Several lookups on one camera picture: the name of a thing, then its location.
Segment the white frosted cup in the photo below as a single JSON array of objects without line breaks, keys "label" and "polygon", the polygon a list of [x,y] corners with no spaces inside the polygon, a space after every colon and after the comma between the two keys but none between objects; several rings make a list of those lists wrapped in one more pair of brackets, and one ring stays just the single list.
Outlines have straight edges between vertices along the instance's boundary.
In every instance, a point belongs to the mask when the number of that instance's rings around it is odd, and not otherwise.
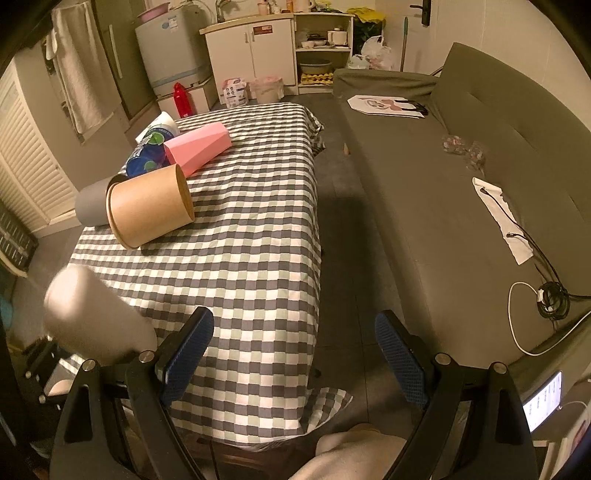
[{"label": "white frosted cup", "polygon": [[68,265],[44,298],[44,328],[66,350],[102,365],[157,349],[151,321],[124,302],[89,268]]}]

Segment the brown paper cup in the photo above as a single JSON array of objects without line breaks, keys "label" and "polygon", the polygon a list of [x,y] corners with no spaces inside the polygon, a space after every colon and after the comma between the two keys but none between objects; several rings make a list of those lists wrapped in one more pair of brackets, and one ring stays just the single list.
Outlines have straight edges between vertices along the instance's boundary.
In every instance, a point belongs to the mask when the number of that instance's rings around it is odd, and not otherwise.
[{"label": "brown paper cup", "polygon": [[128,250],[194,221],[188,185],[176,164],[110,186],[106,214],[115,238]]}]

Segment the grey cup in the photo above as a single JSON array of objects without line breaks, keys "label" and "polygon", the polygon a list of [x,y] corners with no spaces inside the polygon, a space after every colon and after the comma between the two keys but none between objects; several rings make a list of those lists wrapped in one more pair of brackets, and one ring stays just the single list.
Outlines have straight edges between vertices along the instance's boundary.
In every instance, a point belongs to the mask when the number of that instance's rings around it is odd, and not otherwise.
[{"label": "grey cup", "polygon": [[107,225],[106,194],[108,189],[112,185],[121,183],[126,179],[126,175],[117,174],[83,188],[75,200],[77,220],[85,227]]}]

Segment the blue patterned cup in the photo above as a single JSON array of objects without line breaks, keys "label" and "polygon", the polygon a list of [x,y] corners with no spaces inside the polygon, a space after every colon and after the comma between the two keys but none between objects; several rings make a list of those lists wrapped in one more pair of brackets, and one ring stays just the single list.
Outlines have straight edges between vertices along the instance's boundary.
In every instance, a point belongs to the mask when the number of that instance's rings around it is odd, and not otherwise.
[{"label": "blue patterned cup", "polygon": [[127,159],[125,175],[134,178],[168,166],[164,143],[172,138],[172,133],[164,128],[148,129]]}]

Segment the pink faceted cup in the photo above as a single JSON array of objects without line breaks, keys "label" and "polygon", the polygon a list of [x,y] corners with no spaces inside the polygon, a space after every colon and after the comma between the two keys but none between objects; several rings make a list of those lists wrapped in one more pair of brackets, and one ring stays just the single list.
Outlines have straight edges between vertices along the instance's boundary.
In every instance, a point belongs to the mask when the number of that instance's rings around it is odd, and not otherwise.
[{"label": "pink faceted cup", "polygon": [[214,122],[167,140],[163,146],[170,164],[176,164],[185,178],[232,145],[228,129],[221,122]]}]

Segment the white printed cup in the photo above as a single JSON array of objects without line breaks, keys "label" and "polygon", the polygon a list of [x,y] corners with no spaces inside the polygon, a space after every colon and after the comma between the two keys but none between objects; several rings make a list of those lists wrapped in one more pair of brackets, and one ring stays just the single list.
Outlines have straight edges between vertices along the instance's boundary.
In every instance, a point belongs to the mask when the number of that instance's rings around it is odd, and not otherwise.
[{"label": "white printed cup", "polygon": [[165,111],[162,111],[146,128],[144,128],[136,137],[135,142],[139,144],[143,138],[153,129],[160,129],[168,132],[172,137],[180,134],[176,121]]}]

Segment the lit tablet screen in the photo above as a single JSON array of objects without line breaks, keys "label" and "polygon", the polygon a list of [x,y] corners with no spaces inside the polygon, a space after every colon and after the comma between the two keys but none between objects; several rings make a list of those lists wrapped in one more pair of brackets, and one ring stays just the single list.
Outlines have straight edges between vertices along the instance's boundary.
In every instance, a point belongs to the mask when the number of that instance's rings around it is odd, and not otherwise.
[{"label": "lit tablet screen", "polygon": [[559,406],[562,397],[562,372],[558,371],[523,404],[529,430],[535,431]]}]

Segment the white paper sheet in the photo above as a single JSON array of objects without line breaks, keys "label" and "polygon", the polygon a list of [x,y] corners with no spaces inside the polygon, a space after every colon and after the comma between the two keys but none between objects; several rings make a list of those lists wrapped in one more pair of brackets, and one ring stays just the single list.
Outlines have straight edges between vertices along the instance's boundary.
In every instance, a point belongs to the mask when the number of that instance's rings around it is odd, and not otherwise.
[{"label": "white paper sheet", "polygon": [[472,178],[473,187],[491,216],[499,226],[502,237],[510,249],[515,262],[524,264],[534,256],[533,248],[524,230],[517,223],[503,190],[477,177]]}]

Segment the black drawer crate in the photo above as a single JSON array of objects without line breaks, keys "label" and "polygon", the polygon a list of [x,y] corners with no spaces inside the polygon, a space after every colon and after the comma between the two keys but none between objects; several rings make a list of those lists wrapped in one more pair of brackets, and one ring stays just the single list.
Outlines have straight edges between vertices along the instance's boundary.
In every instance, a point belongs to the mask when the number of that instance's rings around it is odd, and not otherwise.
[{"label": "black drawer crate", "polygon": [[3,203],[0,204],[0,231],[2,264],[12,274],[26,278],[39,245],[37,238]]}]

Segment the grey white checkered tablecloth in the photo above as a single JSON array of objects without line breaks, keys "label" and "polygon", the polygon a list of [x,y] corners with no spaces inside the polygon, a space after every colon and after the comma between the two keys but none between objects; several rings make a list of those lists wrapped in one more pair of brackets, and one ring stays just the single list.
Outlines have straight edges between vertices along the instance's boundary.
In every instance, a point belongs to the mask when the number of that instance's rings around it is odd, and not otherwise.
[{"label": "grey white checkered tablecloth", "polygon": [[192,223],[134,250],[109,223],[87,228],[68,265],[89,268],[149,319],[157,346],[195,309],[211,310],[211,343],[172,403],[173,422],[264,447],[310,434],[351,402],[345,391],[308,385],[320,323],[322,124],[303,105],[280,102],[193,116],[179,135],[214,122],[232,145],[185,178]]}]

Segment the green sofa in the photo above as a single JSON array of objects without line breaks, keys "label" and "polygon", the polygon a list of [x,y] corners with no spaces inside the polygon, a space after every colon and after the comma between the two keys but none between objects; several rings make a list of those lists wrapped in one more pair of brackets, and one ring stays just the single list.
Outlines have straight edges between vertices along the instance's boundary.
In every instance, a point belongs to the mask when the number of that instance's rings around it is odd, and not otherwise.
[{"label": "green sofa", "polygon": [[[506,363],[523,397],[590,370],[590,133],[538,83],[455,44],[439,76],[341,69],[335,99],[408,328],[462,364]],[[425,118],[356,112],[355,95],[404,97]],[[485,146],[485,174],[445,135]],[[518,265],[473,187],[500,187],[534,256]]]}]

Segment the white louvered wardrobe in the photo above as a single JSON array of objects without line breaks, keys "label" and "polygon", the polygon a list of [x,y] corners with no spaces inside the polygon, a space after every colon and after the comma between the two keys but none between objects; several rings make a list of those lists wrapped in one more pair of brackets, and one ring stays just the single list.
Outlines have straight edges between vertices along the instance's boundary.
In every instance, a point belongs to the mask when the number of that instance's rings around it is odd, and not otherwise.
[{"label": "white louvered wardrobe", "polygon": [[72,228],[77,189],[26,102],[17,69],[1,77],[1,201],[37,237]]}]

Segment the clear plastic wrapper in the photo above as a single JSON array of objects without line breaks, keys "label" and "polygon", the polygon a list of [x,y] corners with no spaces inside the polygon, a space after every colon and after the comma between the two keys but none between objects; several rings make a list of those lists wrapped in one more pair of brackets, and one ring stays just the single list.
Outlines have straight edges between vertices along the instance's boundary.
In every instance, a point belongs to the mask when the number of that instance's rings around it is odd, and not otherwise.
[{"label": "clear plastic wrapper", "polygon": [[478,141],[469,141],[458,135],[445,135],[442,147],[446,153],[462,157],[469,170],[485,174],[487,152]]}]

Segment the red bottle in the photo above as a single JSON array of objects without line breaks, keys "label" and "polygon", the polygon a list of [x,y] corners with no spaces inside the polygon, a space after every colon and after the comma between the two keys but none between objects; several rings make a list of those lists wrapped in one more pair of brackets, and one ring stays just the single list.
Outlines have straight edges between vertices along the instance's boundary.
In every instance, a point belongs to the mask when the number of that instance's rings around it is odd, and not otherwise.
[{"label": "red bottle", "polygon": [[180,118],[186,118],[194,114],[190,95],[183,84],[176,82],[173,86],[173,100]]}]

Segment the white storage box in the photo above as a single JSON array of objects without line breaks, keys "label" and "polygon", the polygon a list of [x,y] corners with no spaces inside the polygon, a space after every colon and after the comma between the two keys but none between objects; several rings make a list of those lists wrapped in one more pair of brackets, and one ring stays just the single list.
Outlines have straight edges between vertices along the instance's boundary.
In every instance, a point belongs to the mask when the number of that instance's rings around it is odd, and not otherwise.
[{"label": "white storage box", "polygon": [[[200,84],[188,87],[187,94],[195,114],[211,111],[218,103],[218,94],[212,76]],[[180,119],[172,94],[158,97],[157,104],[160,110],[166,112],[172,119]]]}]

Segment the white printed package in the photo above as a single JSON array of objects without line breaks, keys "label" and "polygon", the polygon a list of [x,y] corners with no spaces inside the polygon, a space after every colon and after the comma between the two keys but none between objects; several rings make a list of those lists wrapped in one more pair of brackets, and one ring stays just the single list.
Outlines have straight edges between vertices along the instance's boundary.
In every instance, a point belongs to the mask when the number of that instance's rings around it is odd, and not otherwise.
[{"label": "white printed package", "polygon": [[249,103],[249,85],[240,77],[226,79],[222,86],[222,96],[228,109],[246,105]]}]

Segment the pink trash bin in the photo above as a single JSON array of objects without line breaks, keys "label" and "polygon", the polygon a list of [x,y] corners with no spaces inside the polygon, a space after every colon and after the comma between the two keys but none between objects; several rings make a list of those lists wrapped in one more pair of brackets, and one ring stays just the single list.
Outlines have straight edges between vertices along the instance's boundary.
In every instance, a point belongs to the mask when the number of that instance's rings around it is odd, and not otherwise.
[{"label": "pink trash bin", "polygon": [[256,78],[249,83],[250,93],[259,104],[280,102],[284,97],[283,78],[280,76],[266,76]]}]

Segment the small white fridge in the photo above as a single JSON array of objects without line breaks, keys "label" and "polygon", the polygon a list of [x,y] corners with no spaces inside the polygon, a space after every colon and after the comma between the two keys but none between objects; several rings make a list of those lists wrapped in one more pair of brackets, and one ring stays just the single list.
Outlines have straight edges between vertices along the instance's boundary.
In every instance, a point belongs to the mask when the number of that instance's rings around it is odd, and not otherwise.
[{"label": "small white fridge", "polygon": [[157,97],[171,95],[176,83],[185,88],[212,75],[204,35],[204,10],[185,4],[137,26],[135,35],[149,84]]}]

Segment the white plastic bag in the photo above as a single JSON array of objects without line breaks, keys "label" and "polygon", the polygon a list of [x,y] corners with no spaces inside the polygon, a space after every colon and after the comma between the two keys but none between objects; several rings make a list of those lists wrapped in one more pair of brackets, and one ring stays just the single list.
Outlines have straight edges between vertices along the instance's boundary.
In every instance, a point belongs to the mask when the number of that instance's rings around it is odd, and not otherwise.
[{"label": "white plastic bag", "polygon": [[394,70],[396,60],[390,47],[384,44],[382,35],[370,37],[363,43],[361,52],[349,58],[346,66],[353,70]]}]

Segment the hanging white towel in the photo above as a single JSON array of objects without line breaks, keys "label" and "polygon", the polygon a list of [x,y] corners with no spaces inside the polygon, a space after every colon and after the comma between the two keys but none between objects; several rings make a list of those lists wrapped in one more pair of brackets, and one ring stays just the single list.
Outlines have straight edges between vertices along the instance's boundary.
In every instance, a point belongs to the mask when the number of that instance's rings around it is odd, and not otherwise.
[{"label": "hanging white towel", "polygon": [[100,128],[121,103],[90,1],[58,6],[51,12],[46,58],[56,65],[76,132]]}]

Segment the white kitchen cabinet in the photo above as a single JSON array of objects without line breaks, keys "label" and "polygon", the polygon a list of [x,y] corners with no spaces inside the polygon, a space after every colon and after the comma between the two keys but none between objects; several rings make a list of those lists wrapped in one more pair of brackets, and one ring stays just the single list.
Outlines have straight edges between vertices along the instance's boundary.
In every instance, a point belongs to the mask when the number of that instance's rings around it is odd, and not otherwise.
[{"label": "white kitchen cabinet", "polygon": [[294,15],[237,18],[199,30],[204,35],[220,102],[225,80],[278,76],[288,95],[297,94]]}]

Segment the open white shelf unit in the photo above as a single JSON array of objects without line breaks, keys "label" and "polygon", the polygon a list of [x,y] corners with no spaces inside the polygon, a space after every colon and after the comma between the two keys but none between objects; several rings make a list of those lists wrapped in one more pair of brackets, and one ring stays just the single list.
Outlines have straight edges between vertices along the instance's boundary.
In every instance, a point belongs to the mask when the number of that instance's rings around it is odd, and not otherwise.
[{"label": "open white shelf unit", "polygon": [[335,70],[353,56],[353,16],[339,12],[294,13],[295,93],[329,93]]}]

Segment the pink basin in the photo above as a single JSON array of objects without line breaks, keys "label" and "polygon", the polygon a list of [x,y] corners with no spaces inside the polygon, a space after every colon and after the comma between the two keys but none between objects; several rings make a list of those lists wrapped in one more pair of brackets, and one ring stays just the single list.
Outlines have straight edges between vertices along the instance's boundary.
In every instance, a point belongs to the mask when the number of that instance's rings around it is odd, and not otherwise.
[{"label": "pink basin", "polygon": [[140,24],[144,24],[168,12],[169,3],[164,2],[155,7],[148,8],[140,13],[137,18]]}]

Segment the yellow cloth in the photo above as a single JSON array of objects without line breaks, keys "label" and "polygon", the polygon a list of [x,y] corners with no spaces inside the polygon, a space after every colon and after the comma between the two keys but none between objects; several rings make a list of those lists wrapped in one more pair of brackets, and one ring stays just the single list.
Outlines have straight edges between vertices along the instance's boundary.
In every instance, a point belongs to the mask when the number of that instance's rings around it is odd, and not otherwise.
[{"label": "yellow cloth", "polygon": [[369,7],[352,7],[346,10],[346,12],[349,15],[353,15],[362,24],[382,25],[386,22],[386,15],[384,13]]}]

